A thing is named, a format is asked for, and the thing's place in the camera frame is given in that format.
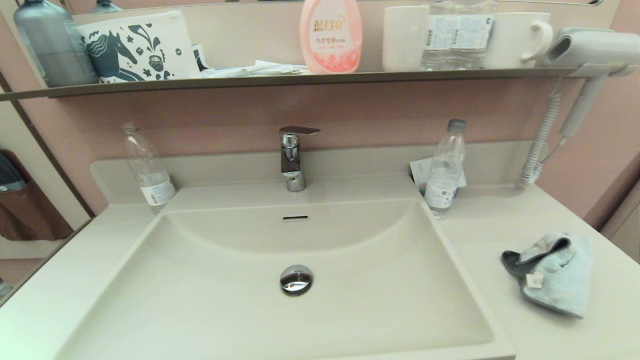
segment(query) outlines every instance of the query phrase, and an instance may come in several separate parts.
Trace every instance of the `towel tag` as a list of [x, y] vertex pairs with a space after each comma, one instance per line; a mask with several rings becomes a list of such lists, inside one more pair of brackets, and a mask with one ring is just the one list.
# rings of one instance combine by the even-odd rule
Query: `towel tag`
[[541, 272], [527, 274], [527, 286], [534, 289], [542, 289], [542, 280], [545, 276]]

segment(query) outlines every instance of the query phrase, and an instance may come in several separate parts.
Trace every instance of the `gray bottle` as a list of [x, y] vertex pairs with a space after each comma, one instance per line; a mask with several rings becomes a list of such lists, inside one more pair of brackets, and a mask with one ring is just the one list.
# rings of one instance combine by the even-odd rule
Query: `gray bottle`
[[120, 11], [122, 11], [122, 9], [115, 6], [111, 0], [98, 0], [95, 8], [93, 8], [90, 13], [112, 13]]
[[48, 87], [98, 82], [68, 11], [47, 0], [25, 0], [13, 21]]

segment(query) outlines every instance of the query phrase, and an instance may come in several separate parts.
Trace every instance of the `sink drain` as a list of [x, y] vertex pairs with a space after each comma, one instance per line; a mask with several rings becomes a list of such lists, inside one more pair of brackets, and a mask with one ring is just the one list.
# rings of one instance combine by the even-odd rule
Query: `sink drain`
[[303, 265], [293, 265], [286, 268], [280, 276], [280, 287], [288, 296], [300, 296], [313, 284], [314, 276], [311, 270]]

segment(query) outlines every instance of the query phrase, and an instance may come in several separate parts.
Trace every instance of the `faucet handle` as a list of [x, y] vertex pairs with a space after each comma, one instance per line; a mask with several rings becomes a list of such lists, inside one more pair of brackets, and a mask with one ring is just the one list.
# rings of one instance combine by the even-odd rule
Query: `faucet handle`
[[320, 129], [302, 126], [286, 126], [280, 129], [280, 142], [285, 149], [291, 149], [300, 144], [298, 135], [313, 135]]

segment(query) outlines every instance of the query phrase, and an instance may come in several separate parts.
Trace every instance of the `horse print pouch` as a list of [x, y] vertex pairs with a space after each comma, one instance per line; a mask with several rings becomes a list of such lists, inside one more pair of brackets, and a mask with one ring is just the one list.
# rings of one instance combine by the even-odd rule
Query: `horse print pouch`
[[103, 83], [200, 78], [180, 11], [101, 21], [78, 30]]

